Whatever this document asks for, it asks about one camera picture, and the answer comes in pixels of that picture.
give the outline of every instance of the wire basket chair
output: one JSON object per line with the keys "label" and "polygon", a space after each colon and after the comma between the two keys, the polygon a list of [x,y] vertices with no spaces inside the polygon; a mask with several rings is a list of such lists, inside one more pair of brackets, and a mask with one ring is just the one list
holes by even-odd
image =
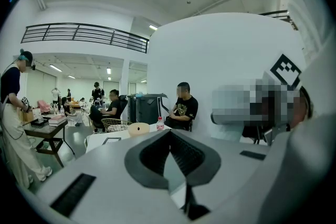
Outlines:
{"label": "wire basket chair", "polygon": [[132,122],[129,121],[123,121],[111,118],[102,119],[101,122],[108,133],[127,130],[128,126],[132,124]]}

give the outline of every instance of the table leg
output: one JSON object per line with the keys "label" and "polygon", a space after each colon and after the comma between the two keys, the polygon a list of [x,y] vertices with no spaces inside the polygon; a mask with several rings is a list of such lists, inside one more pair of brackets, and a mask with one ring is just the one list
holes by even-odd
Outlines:
{"label": "table leg", "polygon": [[69,146],[69,144],[67,143],[67,141],[65,141],[65,127],[63,127],[63,141],[68,145],[68,147],[71,149],[73,155],[75,156],[74,151],[73,151],[72,148]]}
{"label": "table leg", "polygon": [[55,155],[55,157],[56,157],[56,160],[59,162],[59,164],[60,164],[62,167],[64,167],[64,165],[63,165],[61,159],[60,159],[59,156],[58,156],[58,153],[57,153],[57,150],[56,150],[56,148],[55,148],[55,144],[54,144],[54,140],[53,140],[53,139],[49,139],[49,145],[50,145],[50,147],[51,147],[52,152],[54,153],[54,155]]}

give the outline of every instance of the black rectangular strip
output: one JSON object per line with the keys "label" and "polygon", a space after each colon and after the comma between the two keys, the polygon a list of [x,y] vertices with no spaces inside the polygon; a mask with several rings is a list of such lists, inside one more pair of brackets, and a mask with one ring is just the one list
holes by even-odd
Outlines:
{"label": "black rectangular strip", "polygon": [[95,176],[80,174],[50,207],[69,217],[95,179]]}
{"label": "black rectangular strip", "polygon": [[253,158],[253,159],[258,159],[260,161],[263,161],[266,158],[265,154],[255,153],[255,152],[252,152],[252,151],[242,151],[240,153],[240,155],[250,157],[250,158]]}

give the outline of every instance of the pink bag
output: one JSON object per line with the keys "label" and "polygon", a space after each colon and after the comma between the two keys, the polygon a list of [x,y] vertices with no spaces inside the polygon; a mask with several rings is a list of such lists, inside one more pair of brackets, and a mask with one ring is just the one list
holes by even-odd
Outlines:
{"label": "pink bag", "polygon": [[50,111],[50,104],[47,104],[43,100],[37,101],[37,105],[40,107],[41,113],[46,113]]}

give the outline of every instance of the white pants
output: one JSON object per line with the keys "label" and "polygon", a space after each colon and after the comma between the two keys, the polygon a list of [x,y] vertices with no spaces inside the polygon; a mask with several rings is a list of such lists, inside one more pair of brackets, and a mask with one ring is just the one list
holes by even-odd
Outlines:
{"label": "white pants", "polygon": [[67,118],[68,118],[68,120],[72,120],[72,121],[75,121],[77,123],[83,123],[82,114],[80,112],[76,112],[75,115],[68,115]]}
{"label": "white pants", "polygon": [[45,179],[48,170],[38,161],[35,149],[17,115],[16,107],[12,104],[5,104],[3,126],[6,157],[18,184],[25,188],[29,187],[26,166],[36,174],[39,180]]}

